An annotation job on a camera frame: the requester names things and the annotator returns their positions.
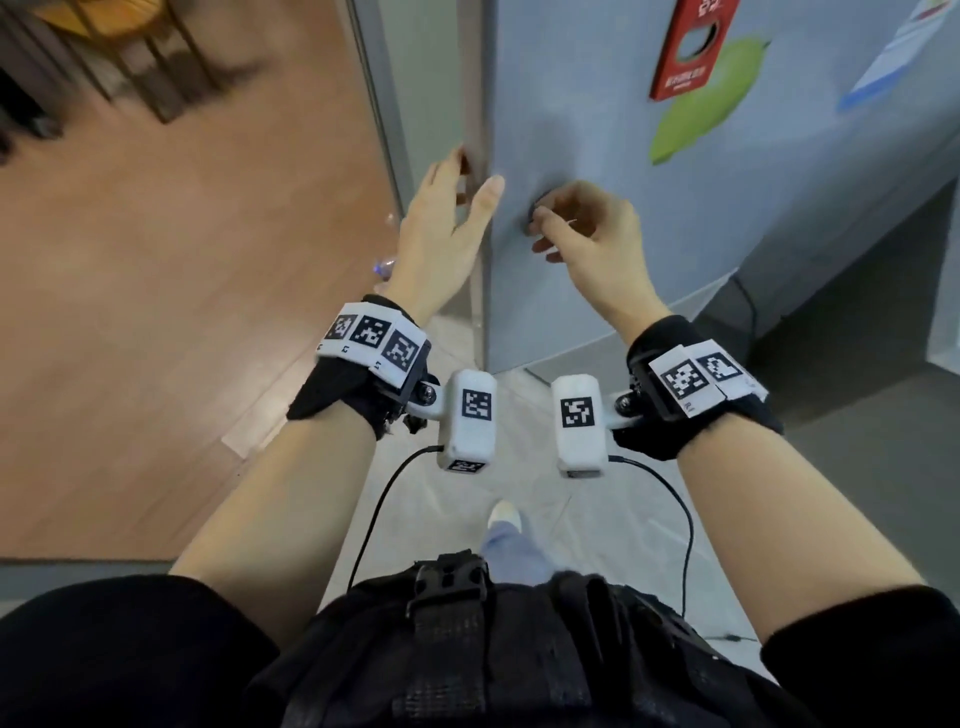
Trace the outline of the person's right hand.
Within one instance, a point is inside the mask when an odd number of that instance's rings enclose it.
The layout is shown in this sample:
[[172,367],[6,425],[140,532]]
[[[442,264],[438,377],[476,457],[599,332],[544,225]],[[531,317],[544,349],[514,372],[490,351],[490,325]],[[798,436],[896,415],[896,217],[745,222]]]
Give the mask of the person's right hand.
[[545,260],[566,266],[577,291],[625,345],[670,315],[649,275],[640,217],[629,200],[578,179],[545,194],[538,206],[580,234],[578,253],[545,253]]

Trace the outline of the person's left hand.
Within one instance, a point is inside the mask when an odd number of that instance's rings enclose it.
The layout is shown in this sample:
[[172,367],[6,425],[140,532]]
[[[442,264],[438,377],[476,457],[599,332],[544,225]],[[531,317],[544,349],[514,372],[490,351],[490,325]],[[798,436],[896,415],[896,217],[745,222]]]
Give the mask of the person's left hand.
[[397,261],[382,295],[420,326],[459,292],[479,253],[459,245],[459,226],[477,192],[459,190],[470,169],[461,146],[434,162],[400,224]]

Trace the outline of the grey-blue refrigerator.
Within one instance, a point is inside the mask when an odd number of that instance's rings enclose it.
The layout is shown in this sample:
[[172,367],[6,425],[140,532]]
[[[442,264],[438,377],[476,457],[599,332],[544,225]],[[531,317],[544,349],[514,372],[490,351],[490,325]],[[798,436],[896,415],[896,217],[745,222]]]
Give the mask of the grey-blue refrigerator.
[[462,0],[471,152],[506,179],[481,273],[480,358],[550,380],[611,330],[524,228],[584,179],[632,202],[655,290],[696,314],[738,273],[767,332],[960,171],[960,6],[886,94],[841,113],[919,0],[740,0],[772,42],[746,98],[664,164],[650,100],[676,0]]

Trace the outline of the person's right forearm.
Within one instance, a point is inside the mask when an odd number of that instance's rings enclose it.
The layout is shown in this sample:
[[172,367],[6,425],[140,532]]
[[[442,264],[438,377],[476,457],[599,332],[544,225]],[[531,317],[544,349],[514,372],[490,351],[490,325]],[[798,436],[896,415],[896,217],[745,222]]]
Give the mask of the person's right forearm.
[[762,644],[834,606],[925,584],[784,437],[726,414],[678,455],[703,531]]

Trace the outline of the person's left forearm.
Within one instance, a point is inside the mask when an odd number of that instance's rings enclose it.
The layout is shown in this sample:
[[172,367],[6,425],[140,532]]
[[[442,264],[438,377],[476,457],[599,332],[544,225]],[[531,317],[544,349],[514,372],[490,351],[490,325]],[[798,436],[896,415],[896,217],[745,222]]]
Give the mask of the person's left forearm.
[[378,440],[343,402],[287,421],[170,570],[210,588],[281,649],[318,611]]

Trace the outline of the clear plastic bottle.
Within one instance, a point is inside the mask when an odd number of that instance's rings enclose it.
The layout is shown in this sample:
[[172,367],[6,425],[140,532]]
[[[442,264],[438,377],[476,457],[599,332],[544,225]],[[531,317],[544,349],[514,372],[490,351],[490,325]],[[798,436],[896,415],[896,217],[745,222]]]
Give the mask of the clear plastic bottle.
[[398,214],[391,212],[387,214],[384,224],[386,227],[384,237],[384,247],[380,250],[381,255],[374,261],[372,271],[377,279],[376,286],[383,287],[387,285],[393,275],[398,260],[398,243],[400,236],[400,227],[402,220]]

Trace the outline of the green leaf sticker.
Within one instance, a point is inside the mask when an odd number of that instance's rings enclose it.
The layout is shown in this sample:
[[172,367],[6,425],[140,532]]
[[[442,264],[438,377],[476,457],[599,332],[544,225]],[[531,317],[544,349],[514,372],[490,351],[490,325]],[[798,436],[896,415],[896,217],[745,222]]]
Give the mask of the green leaf sticker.
[[759,78],[771,44],[758,36],[725,43],[706,85],[679,96],[661,116],[649,149],[651,164],[667,163],[722,125]]

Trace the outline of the red hanger tag with hole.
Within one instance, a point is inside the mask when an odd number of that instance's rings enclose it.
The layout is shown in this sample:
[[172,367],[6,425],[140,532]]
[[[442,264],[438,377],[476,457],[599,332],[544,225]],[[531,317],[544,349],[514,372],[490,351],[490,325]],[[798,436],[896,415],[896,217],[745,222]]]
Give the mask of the red hanger tag with hole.
[[[714,71],[740,0],[677,0],[654,71],[649,98],[663,102],[704,87]],[[704,31],[699,46],[683,51],[687,36]]]

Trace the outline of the person's leg in blue jeans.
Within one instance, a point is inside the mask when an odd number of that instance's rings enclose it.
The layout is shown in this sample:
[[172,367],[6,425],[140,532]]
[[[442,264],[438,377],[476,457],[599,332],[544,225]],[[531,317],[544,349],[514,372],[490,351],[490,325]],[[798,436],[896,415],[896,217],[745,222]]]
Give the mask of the person's leg in blue jeans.
[[533,536],[527,520],[520,527],[508,520],[492,520],[479,545],[488,574],[497,584],[537,586],[548,582],[560,568]]

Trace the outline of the wooden chair with dark legs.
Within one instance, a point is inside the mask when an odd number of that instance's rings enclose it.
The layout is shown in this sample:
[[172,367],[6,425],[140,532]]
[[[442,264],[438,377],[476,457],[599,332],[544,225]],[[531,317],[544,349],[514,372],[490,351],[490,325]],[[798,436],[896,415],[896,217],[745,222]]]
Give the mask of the wooden chair with dark legs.
[[114,98],[83,49],[118,71],[157,121],[164,125],[172,121],[169,112],[162,109],[158,95],[150,91],[126,60],[129,49],[143,46],[160,75],[186,99],[186,91],[160,49],[160,41],[171,34],[183,41],[213,91],[227,89],[177,10],[175,0],[35,0],[29,13],[52,33],[81,76],[108,104],[114,103]]

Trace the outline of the blue and white paper label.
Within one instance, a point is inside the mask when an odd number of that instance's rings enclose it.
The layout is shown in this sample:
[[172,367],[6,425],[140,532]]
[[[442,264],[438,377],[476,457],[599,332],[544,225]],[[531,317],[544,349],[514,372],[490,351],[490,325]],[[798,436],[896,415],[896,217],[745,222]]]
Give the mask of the blue and white paper label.
[[918,0],[909,16],[837,105],[844,114],[891,91],[935,37],[960,0]]

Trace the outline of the black chest harness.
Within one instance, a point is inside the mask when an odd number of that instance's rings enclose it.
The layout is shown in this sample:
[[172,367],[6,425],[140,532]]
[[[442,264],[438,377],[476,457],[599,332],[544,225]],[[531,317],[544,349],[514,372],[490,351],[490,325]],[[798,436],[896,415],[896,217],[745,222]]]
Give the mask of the black chest harness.
[[821,728],[653,595],[465,550],[330,602],[246,688],[243,728]]

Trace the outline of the dark furniture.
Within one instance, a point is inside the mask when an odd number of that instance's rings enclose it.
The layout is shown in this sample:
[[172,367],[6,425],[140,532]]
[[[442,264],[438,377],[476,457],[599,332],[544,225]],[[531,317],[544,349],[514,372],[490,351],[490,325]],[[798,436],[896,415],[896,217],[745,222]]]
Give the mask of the dark furniture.
[[0,113],[38,140],[59,140],[64,135],[61,123],[3,67],[0,67]]

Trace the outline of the black shirt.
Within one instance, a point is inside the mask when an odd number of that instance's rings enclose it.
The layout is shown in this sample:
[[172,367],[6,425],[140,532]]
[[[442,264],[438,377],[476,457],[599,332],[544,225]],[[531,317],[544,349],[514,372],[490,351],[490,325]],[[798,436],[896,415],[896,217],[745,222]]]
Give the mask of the black shirt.
[[[283,652],[185,577],[58,588],[0,619],[0,728],[243,728]],[[960,612],[934,588],[802,618],[761,660],[821,728],[960,728]]]

